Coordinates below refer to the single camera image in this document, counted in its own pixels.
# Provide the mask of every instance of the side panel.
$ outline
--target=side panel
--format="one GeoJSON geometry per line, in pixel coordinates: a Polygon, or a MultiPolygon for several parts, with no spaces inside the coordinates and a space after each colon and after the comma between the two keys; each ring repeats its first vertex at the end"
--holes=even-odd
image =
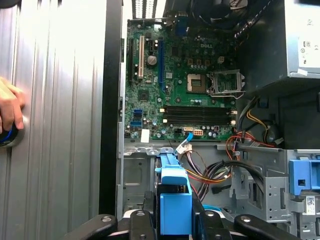
{"type": "Polygon", "coordinates": [[[0,76],[25,135],[0,149],[0,240],[56,240],[98,214],[106,1],[0,10],[0,76]]]}

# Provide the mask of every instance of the green circuit board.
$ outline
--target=green circuit board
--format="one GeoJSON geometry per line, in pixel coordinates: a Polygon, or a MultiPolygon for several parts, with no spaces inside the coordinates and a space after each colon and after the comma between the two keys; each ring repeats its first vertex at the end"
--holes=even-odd
{"type": "MultiPolygon", "coordinates": [[[[211,97],[208,89],[213,73],[237,69],[231,34],[197,29],[181,37],[164,25],[131,23],[126,62],[126,138],[140,138],[142,129],[154,140],[182,140],[188,132],[201,141],[230,137],[235,98],[211,97]]],[[[234,74],[219,77],[220,92],[236,89],[234,74]]]]}

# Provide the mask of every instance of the blue drive bracket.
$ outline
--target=blue drive bracket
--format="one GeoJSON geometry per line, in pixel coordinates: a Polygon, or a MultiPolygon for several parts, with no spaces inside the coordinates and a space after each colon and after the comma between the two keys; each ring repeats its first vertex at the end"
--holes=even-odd
{"type": "Polygon", "coordinates": [[[295,196],[303,190],[320,190],[320,160],[289,160],[289,184],[295,196]]]}
{"type": "Polygon", "coordinates": [[[172,153],[161,154],[161,168],[155,172],[161,174],[161,184],[185,186],[186,193],[160,194],[160,234],[192,234],[192,190],[186,170],[181,167],[172,153]]]}

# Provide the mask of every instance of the finger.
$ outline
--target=finger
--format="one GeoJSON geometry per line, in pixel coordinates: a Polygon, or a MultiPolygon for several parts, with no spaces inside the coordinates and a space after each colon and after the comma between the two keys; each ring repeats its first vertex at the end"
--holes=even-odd
{"type": "Polygon", "coordinates": [[[2,118],[0,116],[0,134],[2,134],[2,118]]]}
{"type": "Polygon", "coordinates": [[[14,109],[11,101],[2,101],[1,105],[1,117],[2,117],[2,126],[5,131],[10,131],[12,124],[14,123],[14,109]]]}
{"type": "Polygon", "coordinates": [[[24,128],[24,120],[18,101],[13,104],[14,124],[18,130],[24,128]]]}
{"type": "Polygon", "coordinates": [[[25,106],[25,94],[19,88],[13,86],[12,84],[6,84],[7,88],[16,96],[19,101],[20,108],[25,106]]]}

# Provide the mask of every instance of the barcode label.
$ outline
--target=barcode label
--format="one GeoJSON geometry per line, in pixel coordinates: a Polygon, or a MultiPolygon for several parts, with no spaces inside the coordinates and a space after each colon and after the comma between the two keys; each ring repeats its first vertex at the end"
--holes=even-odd
{"type": "Polygon", "coordinates": [[[306,196],[305,197],[305,212],[306,215],[316,215],[316,199],[315,196],[306,196]]]}

